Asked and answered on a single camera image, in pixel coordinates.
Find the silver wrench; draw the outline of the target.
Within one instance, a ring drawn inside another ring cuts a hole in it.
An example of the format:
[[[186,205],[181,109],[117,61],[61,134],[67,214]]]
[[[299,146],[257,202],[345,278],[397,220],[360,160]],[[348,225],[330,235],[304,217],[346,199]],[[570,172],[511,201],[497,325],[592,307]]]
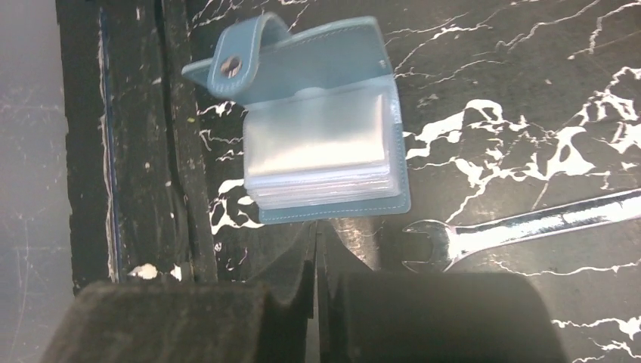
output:
[[[415,254],[402,264],[417,273],[445,272],[466,257],[484,250],[639,217],[640,189],[637,188],[476,225],[455,226],[423,219],[410,223],[403,232],[427,236],[432,245],[429,258],[420,260]]]

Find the blue card holder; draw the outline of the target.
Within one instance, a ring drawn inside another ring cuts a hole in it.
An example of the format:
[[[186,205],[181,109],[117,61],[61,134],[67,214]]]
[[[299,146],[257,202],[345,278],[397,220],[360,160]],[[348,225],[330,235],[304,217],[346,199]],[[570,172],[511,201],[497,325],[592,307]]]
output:
[[[265,225],[406,213],[398,88],[378,22],[291,33],[275,13],[236,23],[182,75],[241,106],[243,184]]]

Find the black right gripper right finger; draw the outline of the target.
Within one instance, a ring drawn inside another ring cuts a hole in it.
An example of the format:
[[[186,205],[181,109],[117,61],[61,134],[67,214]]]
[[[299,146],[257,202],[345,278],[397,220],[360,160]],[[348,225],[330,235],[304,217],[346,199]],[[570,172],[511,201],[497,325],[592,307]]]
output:
[[[374,271],[317,224],[322,362],[566,362],[547,307],[507,273]]]

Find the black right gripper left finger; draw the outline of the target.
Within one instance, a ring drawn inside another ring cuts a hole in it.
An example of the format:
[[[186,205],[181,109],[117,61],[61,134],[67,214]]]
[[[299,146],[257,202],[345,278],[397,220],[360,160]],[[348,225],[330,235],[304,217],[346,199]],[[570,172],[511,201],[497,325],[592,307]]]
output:
[[[45,362],[303,362],[317,226],[244,282],[94,283],[74,300]]]

